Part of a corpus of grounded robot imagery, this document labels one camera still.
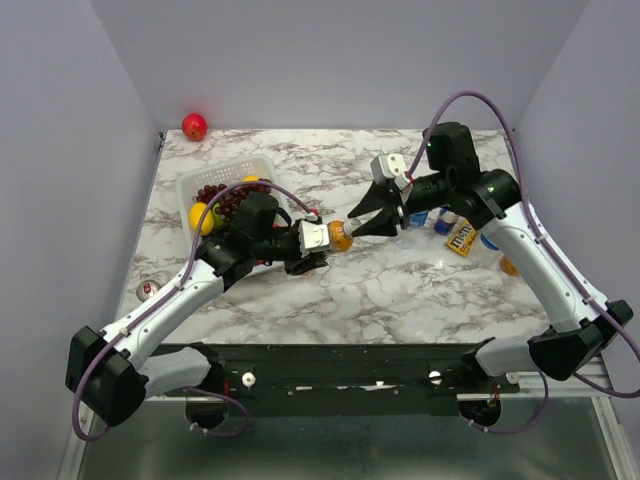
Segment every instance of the yellow lemon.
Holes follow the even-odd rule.
[[[202,212],[204,212],[206,208],[206,203],[198,202],[193,204],[191,210],[189,210],[189,226],[191,227],[191,230],[196,229],[196,227],[198,226],[198,222],[200,221],[200,217],[202,216]],[[209,210],[204,217],[204,222],[202,222],[200,235],[209,235],[213,231],[213,224],[213,215],[211,215],[211,210]]]

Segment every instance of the white wall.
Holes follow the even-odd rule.
[[[592,0],[526,110],[518,132],[545,226],[611,299],[635,311],[640,341],[640,2]],[[617,339],[614,386],[640,388],[640,365]],[[616,402],[640,461],[640,400]]]
[[[464,88],[519,120],[587,0],[91,2],[163,128],[398,128]],[[496,125],[473,101],[450,118]]]
[[[0,478],[55,478],[73,333],[113,319],[157,133],[86,0],[0,15]]]

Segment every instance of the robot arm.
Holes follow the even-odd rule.
[[[480,384],[513,371],[542,371],[556,380],[566,380],[599,354],[615,336],[615,330],[600,313],[583,300],[565,271],[540,243],[544,238],[568,269],[582,280],[591,298],[606,305],[622,326],[633,316],[623,300],[609,302],[569,261],[544,230],[536,238],[524,212],[520,189],[503,170],[481,172],[467,127],[439,124],[427,148],[429,166],[436,173],[408,179],[401,155],[380,155],[372,162],[374,182],[362,201],[349,213],[358,217],[380,209],[353,233],[395,236],[407,228],[412,213],[448,206],[466,217],[476,230],[503,251],[517,267],[544,307],[551,326],[532,338],[487,339],[464,355],[444,381],[450,384]]]
[[[77,332],[69,351],[67,387],[75,392],[90,363],[118,336],[123,338],[105,355],[82,392],[82,400],[108,426],[124,422],[145,398],[197,386],[205,379],[219,383],[216,379],[223,361],[205,345],[151,355],[193,312],[249,274],[257,260],[283,261],[290,275],[326,266],[326,252],[331,248],[328,226],[308,215],[288,227],[274,227],[276,213],[282,215],[273,197],[249,195],[228,228],[203,240],[186,281],[185,265],[156,295],[125,317],[100,332],[89,327]],[[129,330],[132,320],[143,315],[144,320]]]

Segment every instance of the marble surface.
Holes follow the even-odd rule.
[[[325,219],[346,218],[371,181],[379,153],[418,148],[418,130],[227,130],[202,143],[170,131],[127,281],[121,315],[140,302],[144,278],[164,284],[187,256],[176,200],[183,173],[239,156],[264,154],[280,183]],[[484,169],[512,171],[502,136],[474,132]],[[428,173],[426,161],[417,174]],[[391,239],[358,239],[330,268],[287,277],[280,268],[245,278],[191,316],[168,342],[411,343],[477,342],[534,333],[545,326],[539,302],[521,278],[503,273],[499,254],[479,240],[469,257],[444,246],[431,228]]]

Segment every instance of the metal floor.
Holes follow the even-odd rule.
[[[540,399],[504,402],[498,426],[531,418]],[[87,446],[86,480],[607,480],[617,478],[590,398],[552,399],[517,435],[483,434],[460,418],[256,419],[235,439],[190,432],[183,401],[146,402]]]

